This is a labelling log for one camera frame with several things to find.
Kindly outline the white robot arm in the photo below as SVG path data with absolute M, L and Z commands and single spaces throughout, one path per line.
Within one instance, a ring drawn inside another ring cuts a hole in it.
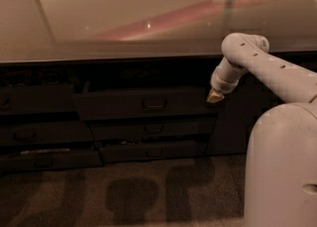
M 249 139 L 244 227 L 317 227 L 317 74 L 270 55 L 263 36 L 233 33 L 221 50 L 208 102 L 222 100 L 247 72 L 283 101 Z

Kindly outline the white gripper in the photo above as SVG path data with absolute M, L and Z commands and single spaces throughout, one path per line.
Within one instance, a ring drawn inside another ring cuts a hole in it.
M 228 82 L 220 76 L 221 69 L 216 67 L 210 79 L 211 90 L 208 93 L 206 101 L 208 103 L 217 103 L 224 99 L 223 94 L 231 93 L 238 85 L 238 82 Z

